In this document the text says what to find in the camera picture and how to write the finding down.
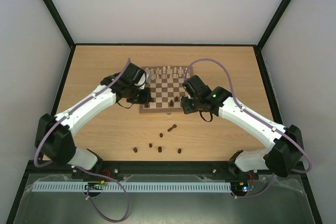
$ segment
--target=robotic arm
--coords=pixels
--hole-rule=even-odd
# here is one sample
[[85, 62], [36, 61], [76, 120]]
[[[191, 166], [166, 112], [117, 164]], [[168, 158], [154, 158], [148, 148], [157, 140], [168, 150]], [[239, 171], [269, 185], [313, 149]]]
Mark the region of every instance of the robotic arm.
[[35, 146], [38, 147], [50, 128], [60, 122], [46, 139], [41, 152], [57, 165], [70, 164], [91, 170], [99, 156], [75, 146], [73, 138], [77, 132], [99, 112], [122, 98], [132, 104], [147, 104], [152, 99], [150, 89], [145, 88], [150, 76], [143, 69], [128, 64], [120, 78], [109, 87], [118, 74], [104, 78], [94, 91], [66, 111], [55, 116], [43, 115], [39, 120]]
[[236, 99], [238, 106], [229, 91], [222, 87], [211, 90], [198, 76], [192, 76], [182, 86], [189, 94], [189, 97], [181, 99], [185, 114], [199, 112], [203, 118], [202, 113], [209, 112], [211, 120], [213, 114], [220, 116], [240, 126], [265, 146], [263, 150], [237, 152], [230, 161], [239, 170], [247, 172], [269, 169], [278, 176], [287, 177], [302, 157], [297, 147], [283, 136], [289, 136], [302, 147], [301, 131], [296, 126], [286, 128]]

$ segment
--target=light chessboard square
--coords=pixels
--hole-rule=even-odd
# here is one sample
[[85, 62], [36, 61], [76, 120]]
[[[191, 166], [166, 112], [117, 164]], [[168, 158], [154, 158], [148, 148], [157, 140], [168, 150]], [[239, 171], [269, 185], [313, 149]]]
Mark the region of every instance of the light chessboard square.
[[[181, 97], [188, 96], [188, 93], [182, 87], [187, 67], [170, 66], [170, 69], [168, 69], [168, 66], [142, 67], [150, 75], [150, 82], [145, 86], [150, 88], [153, 102], [146, 105], [141, 104], [140, 113], [183, 112]], [[192, 75], [191, 68], [187, 78]]]

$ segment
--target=gray floor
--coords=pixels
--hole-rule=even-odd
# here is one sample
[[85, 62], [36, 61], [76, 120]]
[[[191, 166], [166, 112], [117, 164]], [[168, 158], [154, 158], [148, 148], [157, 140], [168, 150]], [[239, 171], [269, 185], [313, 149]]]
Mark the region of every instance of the gray floor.
[[[40, 175], [31, 175], [31, 184]], [[189, 177], [154, 177], [155, 180], [197, 180]], [[149, 181], [150, 177], [132, 177]], [[314, 223], [299, 176], [275, 183], [265, 194], [251, 199], [234, 199], [230, 194], [132, 193], [129, 218], [123, 223]], [[261, 190], [267, 180], [257, 181]], [[118, 219], [126, 209], [121, 193], [105, 193], [94, 199], [108, 217]], [[107, 223], [82, 193], [32, 193], [23, 196], [15, 223]]]

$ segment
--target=chessboard frame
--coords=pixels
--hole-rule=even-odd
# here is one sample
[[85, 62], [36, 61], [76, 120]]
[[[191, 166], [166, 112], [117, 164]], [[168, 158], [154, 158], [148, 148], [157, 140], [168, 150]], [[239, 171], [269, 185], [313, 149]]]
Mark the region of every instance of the chessboard frame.
[[[143, 70], [145, 70], [146, 68], [149, 68], [149, 69], [154, 69], [154, 70], [156, 70], [157, 68], [160, 68], [160, 69], [162, 69], [163, 67], [165, 67], [165, 66], [144, 66], [144, 67], [141, 67]], [[187, 68], [188, 66], [175, 66], [175, 65], [172, 65], [171, 66], [171, 69], [173, 70], [173, 68], [174, 67], [182, 67], [182, 69], [185, 69], [185, 68]], [[190, 67], [190, 69], [189, 69], [189, 75], [190, 75], [190, 77], [193, 75], [193, 67]], [[150, 88], [150, 83], [151, 83], [151, 79], [150, 79], [150, 81], [149, 81], [149, 83], [147, 83], [146, 84], [146, 87], [149, 87]], [[141, 113], [141, 114], [147, 114], [147, 113], [169, 113], [169, 112], [183, 112], [183, 108], [182, 108], [182, 106], [181, 106], [181, 97], [179, 97], [179, 103], [180, 103], [180, 107], [177, 107], [177, 108], [173, 108], [173, 107], [170, 107], [170, 108], [145, 108], [144, 107], [144, 105], [141, 105], [140, 104], [140, 109], [139, 109], [139, 112]]]

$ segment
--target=white panel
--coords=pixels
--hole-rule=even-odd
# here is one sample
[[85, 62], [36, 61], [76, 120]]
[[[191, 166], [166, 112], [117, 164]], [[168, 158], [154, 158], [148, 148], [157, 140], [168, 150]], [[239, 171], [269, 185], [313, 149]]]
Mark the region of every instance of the white panel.
[[75, 42], [256, 44], [281, 0], [53, 0]]
[[280, 111], [302, 130], [323, 223], [335, 223], [336, 1], [292, 0], [264, 48]]
[[42, 0], [0, 0], [0, 223], [5, 223], [38, 119], [50, 112], [69, 47]]

